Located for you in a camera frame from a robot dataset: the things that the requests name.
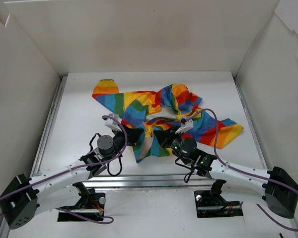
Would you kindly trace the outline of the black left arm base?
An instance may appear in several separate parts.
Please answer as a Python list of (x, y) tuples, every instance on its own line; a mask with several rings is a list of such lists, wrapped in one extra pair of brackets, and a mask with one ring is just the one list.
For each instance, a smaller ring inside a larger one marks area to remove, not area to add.
[(74, 183), (74, 195), (78, 195), (73, 205), (62, 206), (61, 209), (68, 210), (91, 220), (103, 222), (105, 208), (105, 193), (96, 192), (94, 188), (86, 188), (82, 182)]

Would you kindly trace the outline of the rainbow striped jacket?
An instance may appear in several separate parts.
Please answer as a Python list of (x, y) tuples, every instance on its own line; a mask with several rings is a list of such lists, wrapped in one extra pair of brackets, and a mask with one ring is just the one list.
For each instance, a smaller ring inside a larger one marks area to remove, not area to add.
[(137, 163), (149, 156), (170, 156), (171, 150), (161, 148), (153, 133), (180, 126), (180, 120), (185, 116), (193, 116), (193, 128), (185, 132), (182, 138), (192, 138), (220, 149), (243, 131), (243, 126), (231, 119), (217, 120), (208, 112), (200, 113), (202, 98), (190, 92), (184, 84), (171, 84), (157, 92), (145, 90), (121, 93), (114, 80), (103, 79), (93, 89), (92, 97), (117, 114), (123, 125), (144, 130), (133, 146)]

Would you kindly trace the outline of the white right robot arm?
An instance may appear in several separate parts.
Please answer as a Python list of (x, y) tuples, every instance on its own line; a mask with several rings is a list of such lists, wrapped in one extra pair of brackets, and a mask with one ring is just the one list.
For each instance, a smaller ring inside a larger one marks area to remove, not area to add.
[(171, 149), (179, 166), (201, 177), (224, 180), (256, 192), (274, 214), (292, 219), (298, 203), (298, 184), (282, 168), (258, 170), (230, 164), (197, 148), (192, 138), (181, 138), (173, 130), (154, 131), (160, 147)]

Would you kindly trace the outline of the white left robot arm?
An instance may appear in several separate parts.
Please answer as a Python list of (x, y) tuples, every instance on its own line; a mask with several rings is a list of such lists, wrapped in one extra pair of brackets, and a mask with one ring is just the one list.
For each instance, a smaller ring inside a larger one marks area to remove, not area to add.
[(0, 196), (0, 209), (9, 228), (18, 229), (53, 209), (79, 220), (112, 223), (112, 219), (104, 216), (105, 195), (83, 183), (107, 170), (111, 161), (120, 161), (124, 149), (135, 145), (142, 133), (141, 128), (125, 126), (114, 136), (96, 134), (96, 148), (73, 163), (49, 174), (30, 178), (20, 174), (13, 178)]

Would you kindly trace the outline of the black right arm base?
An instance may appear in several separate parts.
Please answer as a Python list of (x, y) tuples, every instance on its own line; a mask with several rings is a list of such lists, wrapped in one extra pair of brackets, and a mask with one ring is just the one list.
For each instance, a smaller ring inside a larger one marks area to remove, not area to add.
[(242, 217), (242, 202), (225, 200), (222, 188), (225, 180), (216, 180), (209, 190), (195, 190), (195, 207), (197, 218), (230, 218)]

